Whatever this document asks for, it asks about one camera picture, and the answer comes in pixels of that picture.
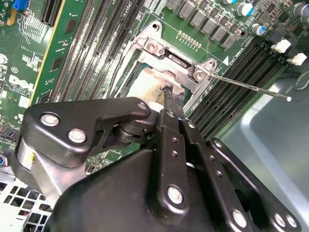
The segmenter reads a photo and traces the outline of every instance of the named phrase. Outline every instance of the motherboard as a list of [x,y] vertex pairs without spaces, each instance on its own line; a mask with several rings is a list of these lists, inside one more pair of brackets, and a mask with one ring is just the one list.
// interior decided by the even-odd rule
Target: motherboard
[[[299,0],[0,0],[0,150],[14,150],[33,104],[182,96],[204,139],[260,94],[209,73],[269,87],[309,51]],[[91,173],[138,149],[91,158]]]

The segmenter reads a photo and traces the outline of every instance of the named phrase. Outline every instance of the capacitor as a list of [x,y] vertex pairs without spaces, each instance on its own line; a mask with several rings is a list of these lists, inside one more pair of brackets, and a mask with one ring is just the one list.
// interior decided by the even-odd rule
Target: capacitor
[[301,18],[300,18],[300,21],[301,21],[302,23],[309,24],[309,16],[307,16],[307,17],[301,17]]
[[293,8],[293,14],[301,17],[309,16],[309,4],[297,3]]
[[261,26],[258,23],[255,23],[255,24],[252,25],[251,30],[257,36],[263,36],[265,34],[265,32],[266,32],[266,27],[265,26]]
[[251,3],[240,3],[237,6],[237,14],[240,16],[250,16],[253,12],[253,5]]
[[233,4],[237,2],[237,0],[222,0],[224,4]]

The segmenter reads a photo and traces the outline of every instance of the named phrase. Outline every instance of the metal rod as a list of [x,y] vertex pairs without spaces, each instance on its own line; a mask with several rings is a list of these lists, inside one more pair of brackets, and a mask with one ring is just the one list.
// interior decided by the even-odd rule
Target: metal rod
[[217,79],[217,80],[225,81],[225,82],[228,82],[228,83],[240,86],[240,87],[244,87],[244,88],[253,90],[255,92],[260,92],[260,93],[263,93],[263,94],[266,94],[266,95],[269,95],[269,96],[272,96],[272,97],[283,98],[287,102],[290,102],[292,100],[291,97],[285,96],[283,94],[275,93],[275,92],[272,92],[272,91],[269,91],[269,90],[266,90],[266,89],[263,89],[263,88],[259,88],[259,87],[256,87],[256,86],[251,86],[251,85],[239,82],[239,81],[235,81],[235,80],[231,80],[231,79],[228,79],[228,78],[225,78],[225,77],[222,77],[222,76],[211,74],[211,73],[209,73],[209,71],[207,71],[206,69],[204,69],[200,65],[198,65],[198,68],[201,69],[203,72],[207,73],[208,75],[210,75],[211,77]]

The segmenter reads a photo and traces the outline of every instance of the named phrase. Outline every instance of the white connector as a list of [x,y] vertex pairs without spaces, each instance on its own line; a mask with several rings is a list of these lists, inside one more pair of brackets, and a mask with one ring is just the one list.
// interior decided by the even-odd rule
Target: white connector
[[293,57],[293,59],[287,59],[287,61],[290,64],[300,66],[305,61],[306,58],[307,58],[307,56],[304,53],[298,53],[296,56]]
[[287,40],[281,40],[275,45],[272,45],[270,48],[279,53],[285,53],[285,51],[291,46],[291,43]]

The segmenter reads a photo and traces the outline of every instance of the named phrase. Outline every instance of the screw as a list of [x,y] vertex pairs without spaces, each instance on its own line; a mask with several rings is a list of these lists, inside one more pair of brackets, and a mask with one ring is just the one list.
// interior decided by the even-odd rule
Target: screw
[[214,141],[214,143],[217,145],[217,147],[222,147],[222,144],[219,141]]
[[294,219],[293,219],[290,215],[287,215],[287,216],[286,216],[286,219],[288,220],[288,222],[289,222],[289,224],[290,224],[291,226],[293,226],[294,228],[297,227],[296,222],[294,221]]
[[170,117],[174,117],[174,114],[173,114],[173,112],[172,112],[172,111],[167,111],[166,113],[167,113],[167,115],[168,115],[168,116],[170,116]]
[[205,73],[202,70],[198,70],[194,73],[193,77],[197,81],[202,81],[205,78]]
[[177,187],[169,186],[168,196],[170,200],[175,204],[180,204],[183,202],[183,195]]
[[49,127],[54,127],[59,124],[59,119],[55,115],[45,114],[41,117],[41,123]]
[[234,218],[235,222],[240,227],[245,228],[247,226],[247,221],[240,211],[234,209],[232,214],[233,214],[233,218]]
[[192,122],[188,122],[189,127],[195,128],[195,125]]
[[144,105],[144,103],[140,102],[137,104],[139,106],[140,109],[145,110],[146,106]]
[[80,129],[72,129],[68,133],[68,137],[71,141],[75,143],[83,143],[86,140],[86,134]]
[[155,43],[147,44],[147,50],[151,53],[156,53],[159,49],[159,46]]
[[276,222],[282,226],[285,227],[285,222],[283,221],[282,217],[279,214],[274,214]]

